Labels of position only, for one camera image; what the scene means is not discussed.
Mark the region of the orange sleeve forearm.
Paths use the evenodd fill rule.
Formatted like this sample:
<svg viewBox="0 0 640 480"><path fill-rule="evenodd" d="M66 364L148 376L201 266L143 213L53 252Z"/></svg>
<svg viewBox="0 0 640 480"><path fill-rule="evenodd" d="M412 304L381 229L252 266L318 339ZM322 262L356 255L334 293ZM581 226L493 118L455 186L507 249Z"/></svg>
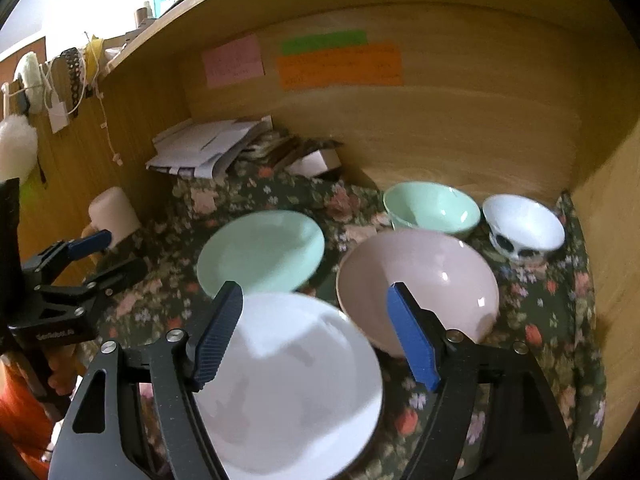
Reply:
<svg viewBox="0 0 640 480"><path fill-rule="evenodd" d="M38 479L47 480L49 464L42 460L53 422L32 396L20 372L1 363L1 429Z"/></svg>

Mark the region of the left hand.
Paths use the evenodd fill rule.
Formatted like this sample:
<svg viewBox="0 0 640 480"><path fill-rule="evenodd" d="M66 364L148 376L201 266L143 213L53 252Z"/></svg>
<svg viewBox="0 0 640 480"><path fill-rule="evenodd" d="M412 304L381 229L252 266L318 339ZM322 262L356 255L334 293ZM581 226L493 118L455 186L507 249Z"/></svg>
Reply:
<svg viewBox="0 0 640 480"><path fill-rule="evenodd" d="M77 344L47 350L51 376L49 386L60 396L69 396L75 390L77 378L86 374L86 366L80 359Z"/></svg>

